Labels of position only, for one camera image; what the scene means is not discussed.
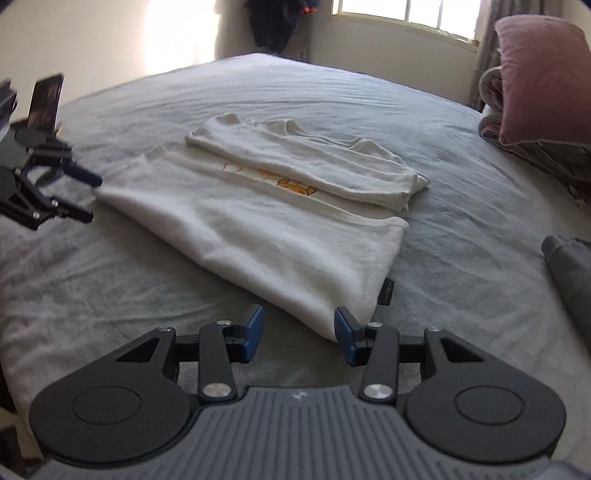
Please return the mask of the white Winnie Pooh sweatshirt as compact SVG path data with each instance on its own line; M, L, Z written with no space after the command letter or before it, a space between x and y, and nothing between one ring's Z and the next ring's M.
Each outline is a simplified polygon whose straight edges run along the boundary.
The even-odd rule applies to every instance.
M367 138L233 113L113 168L95 194L198 266L332 339L373 318L430 179Z

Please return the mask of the smartphone on stand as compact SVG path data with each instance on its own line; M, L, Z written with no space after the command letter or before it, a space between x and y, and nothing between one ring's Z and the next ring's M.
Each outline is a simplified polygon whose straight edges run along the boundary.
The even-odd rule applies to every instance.
M27 126L53 134L61 97L64 75L58 73L35 83L30 102Z

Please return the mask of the folded grey sweater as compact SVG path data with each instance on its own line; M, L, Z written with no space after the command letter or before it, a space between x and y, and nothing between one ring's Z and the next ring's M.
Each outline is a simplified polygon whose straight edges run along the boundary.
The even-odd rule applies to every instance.
M550 235L542 242L541 251L575 326L590 348L590 242Z

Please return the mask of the dark blue hanging jacket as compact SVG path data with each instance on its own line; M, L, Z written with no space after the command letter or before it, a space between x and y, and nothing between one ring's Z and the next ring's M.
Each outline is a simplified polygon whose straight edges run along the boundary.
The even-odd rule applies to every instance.
M254 42L277 56L288 56L290 39L304 14L318 12L317 0L249 0L245 9L249 12L249 25Z

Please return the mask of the folded grey pink quilt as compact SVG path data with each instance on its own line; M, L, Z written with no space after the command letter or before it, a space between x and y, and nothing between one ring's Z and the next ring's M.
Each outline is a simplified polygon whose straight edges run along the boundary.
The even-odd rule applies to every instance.
M480 78L484 110L479 135L565 184L573 196L590 193L590 114L570 113L551 94L536 97L526 83L504 86L502 69Z

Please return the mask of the grey curtain right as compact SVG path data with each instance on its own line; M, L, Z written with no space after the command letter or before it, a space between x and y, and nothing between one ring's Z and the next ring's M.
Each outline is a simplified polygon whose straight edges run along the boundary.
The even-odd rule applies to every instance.
M499 39L495 30L497 21L515 15L547 15L562 17L563 1L560 0L494 0L489 1L484 23L484 34L479 41L476 68L473 75L467 105L479 112L484 108L480 93L480 79L489 69L500 65Z

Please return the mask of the dusty pink pillow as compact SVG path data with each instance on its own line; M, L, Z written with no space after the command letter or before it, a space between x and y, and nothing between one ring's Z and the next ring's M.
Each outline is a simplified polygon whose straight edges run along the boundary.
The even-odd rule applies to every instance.
M590 114L590 49L584 32L554 16L515 15L495 24L505 87L519 81L553 94L570 113Z

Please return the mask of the window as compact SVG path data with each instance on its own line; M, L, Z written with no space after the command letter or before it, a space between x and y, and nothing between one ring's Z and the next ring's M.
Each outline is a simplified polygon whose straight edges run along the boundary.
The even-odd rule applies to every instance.
M338 0L331 16L372 26L425 33L451 42L475 45L488 2L477 0Z

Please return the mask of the small beige keychain trinket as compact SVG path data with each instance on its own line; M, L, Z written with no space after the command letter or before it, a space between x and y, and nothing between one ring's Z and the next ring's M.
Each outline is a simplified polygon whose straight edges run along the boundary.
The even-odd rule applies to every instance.
M573 199L574 204L579 208L579 209L584 209L587 205L586 200L585 200L585 196L578 191L575 188L570 188L569 189L569 194Z

